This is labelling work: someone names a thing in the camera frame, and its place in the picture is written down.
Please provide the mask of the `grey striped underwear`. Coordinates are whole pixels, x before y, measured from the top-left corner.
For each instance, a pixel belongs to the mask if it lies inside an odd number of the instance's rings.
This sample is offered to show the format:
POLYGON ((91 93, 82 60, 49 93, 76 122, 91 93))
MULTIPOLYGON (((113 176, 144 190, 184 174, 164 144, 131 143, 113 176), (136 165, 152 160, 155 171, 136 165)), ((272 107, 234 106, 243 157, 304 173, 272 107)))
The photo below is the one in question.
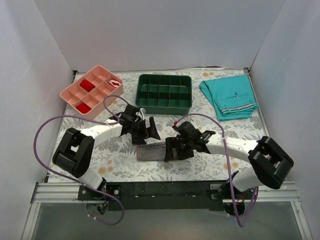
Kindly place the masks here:
POLYGON ((164 162, 166 157, 166 143, 156 142, 138 145, 136 148, 137 160, 140 162, 164 162))

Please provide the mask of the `teal shorts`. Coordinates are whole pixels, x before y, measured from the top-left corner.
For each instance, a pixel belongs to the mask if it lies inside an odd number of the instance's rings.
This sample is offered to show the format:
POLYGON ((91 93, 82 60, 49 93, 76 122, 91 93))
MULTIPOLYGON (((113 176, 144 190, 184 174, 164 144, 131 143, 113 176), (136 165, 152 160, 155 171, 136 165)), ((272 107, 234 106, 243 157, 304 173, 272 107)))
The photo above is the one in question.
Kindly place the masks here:
POLYGON ((251 118, 259 108, 247 75, 203 80, 199 88, 219 121, 251 118))

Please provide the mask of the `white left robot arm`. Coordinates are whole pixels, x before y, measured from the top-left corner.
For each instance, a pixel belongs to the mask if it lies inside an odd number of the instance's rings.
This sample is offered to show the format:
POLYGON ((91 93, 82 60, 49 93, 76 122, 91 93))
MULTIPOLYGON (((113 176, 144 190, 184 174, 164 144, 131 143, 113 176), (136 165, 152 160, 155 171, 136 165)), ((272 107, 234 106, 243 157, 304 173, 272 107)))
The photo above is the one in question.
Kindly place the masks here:
POLYGON ((89 194, 95 200, 106 196, 106 180, 90 167, 96 146, 123 135, 131 135, 133 145, 145 145, 146 139, 160 140, 153 117, 149 127, 140 108, 128 104, 123 112, 109 117, 105 123, 77 130, 69 128, 64 133, 52 161, 78 181, 89 186, 89 194))

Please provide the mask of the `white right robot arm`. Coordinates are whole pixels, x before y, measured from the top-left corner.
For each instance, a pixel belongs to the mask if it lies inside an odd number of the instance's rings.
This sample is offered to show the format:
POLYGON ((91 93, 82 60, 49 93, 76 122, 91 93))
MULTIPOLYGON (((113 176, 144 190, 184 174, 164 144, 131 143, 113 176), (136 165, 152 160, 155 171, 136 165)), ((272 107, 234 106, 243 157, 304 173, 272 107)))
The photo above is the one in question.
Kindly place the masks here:
POLYGON ((232 173, 226 184, 227 195, 237 199, 247 190, 267 186, 278 190, 294 166, 293 159, 269 136, 260 140, 223 137, 215 131, 204 132, 186 121, 173 126, 177 136, 165 140, 166 162, 194 157, 194 151, 225 155, 250 163, 250 168, 232 173))

